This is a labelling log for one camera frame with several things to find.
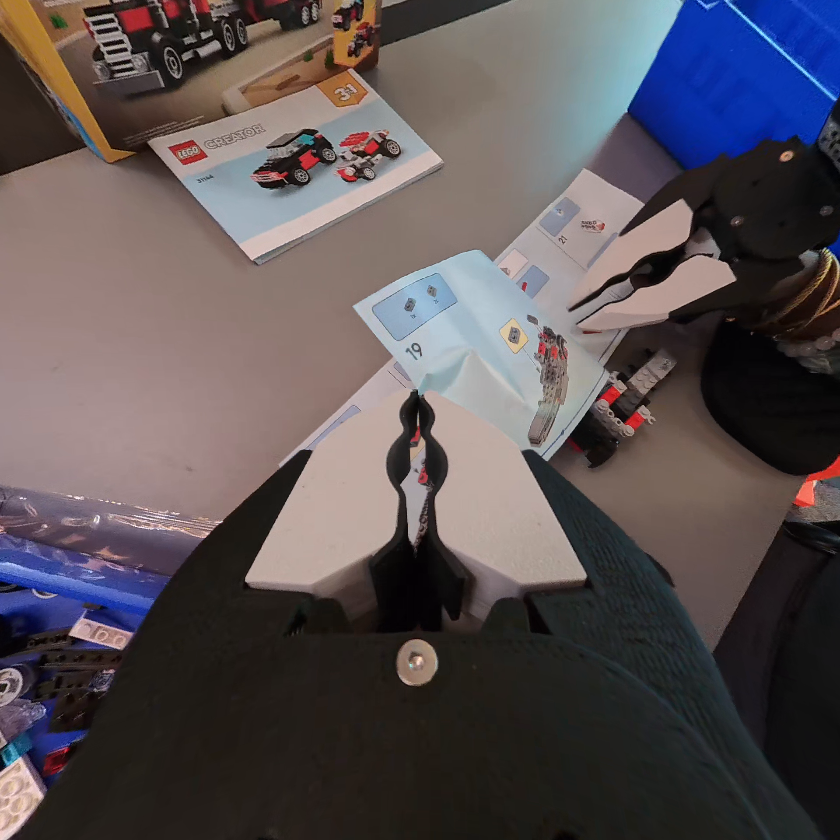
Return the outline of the blue parts tray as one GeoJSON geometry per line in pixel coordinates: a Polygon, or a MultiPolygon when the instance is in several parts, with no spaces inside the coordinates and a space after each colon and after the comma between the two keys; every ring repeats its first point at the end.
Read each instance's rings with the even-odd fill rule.
{"type": "Polygon", "coordinates": [[[113,611],[143,613],[143,621],[172,576],[12,538],[2,534],[1,527],[2,588],[54,593],[113,611]]]}

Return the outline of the blue plastic bin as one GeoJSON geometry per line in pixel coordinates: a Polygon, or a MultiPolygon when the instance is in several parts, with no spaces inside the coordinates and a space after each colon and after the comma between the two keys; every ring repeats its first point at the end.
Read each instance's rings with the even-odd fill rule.
{"type": "Polygon", "coordinates": [[[691,169],[762,140],[816,142],[838,89],[838,1],[691,1],[628,113],[691,169]]]}

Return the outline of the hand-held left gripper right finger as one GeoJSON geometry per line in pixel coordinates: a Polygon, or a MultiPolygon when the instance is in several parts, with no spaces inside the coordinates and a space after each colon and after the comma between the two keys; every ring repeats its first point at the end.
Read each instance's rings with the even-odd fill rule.
{"type": "Polygon", "coordinates": [[[484,620],[500,599],[582,588],[587,573],[518,445],[446,397],[423,397],[445,458],[425,453],[429,507],[467,571],[462,613],[484,620]]]}

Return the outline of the person's dark clothing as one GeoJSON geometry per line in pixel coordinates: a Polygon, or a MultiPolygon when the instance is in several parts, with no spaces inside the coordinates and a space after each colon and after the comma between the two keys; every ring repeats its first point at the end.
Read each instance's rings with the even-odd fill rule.
{"type": "Polygon", "coordinates": [[[787,520],[714,651],[745,727],[839,838],[839,523],[787,520]]]}

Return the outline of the instruction booklet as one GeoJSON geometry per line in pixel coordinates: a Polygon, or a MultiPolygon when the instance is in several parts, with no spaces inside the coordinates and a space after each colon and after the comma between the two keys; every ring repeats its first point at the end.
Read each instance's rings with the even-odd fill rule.
{"type": "Polygon", "coordinates": [[[470,250],[354,305],[391,360],[294,455],[390,396],[439,392],[551,459],[606,385],[625,330],[583,332],[572,293],[643,202],[589,170],[495,262],[470,250]]]}
{"type": "Polygon", "coordinates": [[[444,164],[354,70],[149,146],[257,265],[444,164]]]}

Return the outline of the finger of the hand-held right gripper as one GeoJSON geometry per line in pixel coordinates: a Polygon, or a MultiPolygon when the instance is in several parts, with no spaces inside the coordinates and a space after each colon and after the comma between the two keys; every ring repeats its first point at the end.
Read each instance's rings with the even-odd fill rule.
{"type": "Polygon", "coordinates": [[[735,281],[728,263],[708,255],[693,255],[680,262],[664,280],[605,304],[577,326],[583,332],[606,332],[664,322],[677,310],[735,281]]]}
{"type": "Polygon", "coordinates": [[[638,264],[680,250],[690,238],[693,214],[689,205],[680,199],[634,229],[618,235],[571,293],[569,311],[587,305],[607,288],[622,282],[638,264]]]}

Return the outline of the black ribbed cloth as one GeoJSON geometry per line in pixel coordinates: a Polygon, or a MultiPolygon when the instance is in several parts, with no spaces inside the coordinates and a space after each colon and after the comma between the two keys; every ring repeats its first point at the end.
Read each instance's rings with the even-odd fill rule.
{"type": "Polygon", "coordinates": [[[700,394],[726,434],[786,475],[837,461],[838,379],[808,371],[769,337],[721,321],[701,366],[700,394]]]}

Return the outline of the closed instruction booklet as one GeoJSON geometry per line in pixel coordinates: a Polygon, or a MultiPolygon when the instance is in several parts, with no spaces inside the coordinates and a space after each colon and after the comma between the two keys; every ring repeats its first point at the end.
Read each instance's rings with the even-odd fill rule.
{"type": "Polygon", "coordinates": [[[354,70],[149,146],[257,265],[444,164],[354,70]]]}

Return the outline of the clear plastic bag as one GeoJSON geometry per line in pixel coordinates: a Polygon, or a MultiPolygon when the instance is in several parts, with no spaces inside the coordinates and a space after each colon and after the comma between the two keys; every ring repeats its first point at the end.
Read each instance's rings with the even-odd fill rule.
{"type": "Polygon", "coordinates": [[[220,523],[125,502],[1,487],[2,534],[172,575],[220,523]]]}

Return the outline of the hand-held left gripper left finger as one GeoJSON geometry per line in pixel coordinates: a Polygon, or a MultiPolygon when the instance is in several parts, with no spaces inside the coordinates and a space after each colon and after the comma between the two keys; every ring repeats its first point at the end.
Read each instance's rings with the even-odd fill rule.
{"type": "Polygon", "coordinates": [[[401,487],[417,428],[417,393],[357,413],[310,453],[245,586],[341,604],[348,618],[377,608],[380,628],[414,629],[422,574],[407,537],[401,487]]]}

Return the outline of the pile of loose bricks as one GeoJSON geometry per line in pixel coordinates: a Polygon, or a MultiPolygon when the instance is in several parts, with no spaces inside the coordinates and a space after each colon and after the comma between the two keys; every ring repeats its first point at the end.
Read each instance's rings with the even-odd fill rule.
{"type": "Polygon", "coordinates": [[[2,838],[78,755],[143,616],[2,588],[2,838]]]}

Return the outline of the toy truck brick set box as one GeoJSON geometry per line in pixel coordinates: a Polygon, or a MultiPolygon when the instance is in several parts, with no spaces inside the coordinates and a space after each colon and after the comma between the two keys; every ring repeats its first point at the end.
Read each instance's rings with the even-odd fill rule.
{"type": "Polygon", "coordinates": [[[369,70],[379,1],[2,1],[2,46],[106,162],[369,70]]]}

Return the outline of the partly built brick vehicle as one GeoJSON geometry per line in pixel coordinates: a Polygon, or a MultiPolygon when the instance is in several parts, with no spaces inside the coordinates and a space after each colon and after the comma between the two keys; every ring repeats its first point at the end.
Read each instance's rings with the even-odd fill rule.
{"type": "Polygon", "coordinates": [[[570,434],[568,443],[581,454],[589,469],[611,459],[620,445],[656,420],[650,397],[676,367],[666,349],[645,350],[638,364],[610,371],[605,386],[570,434]]]}

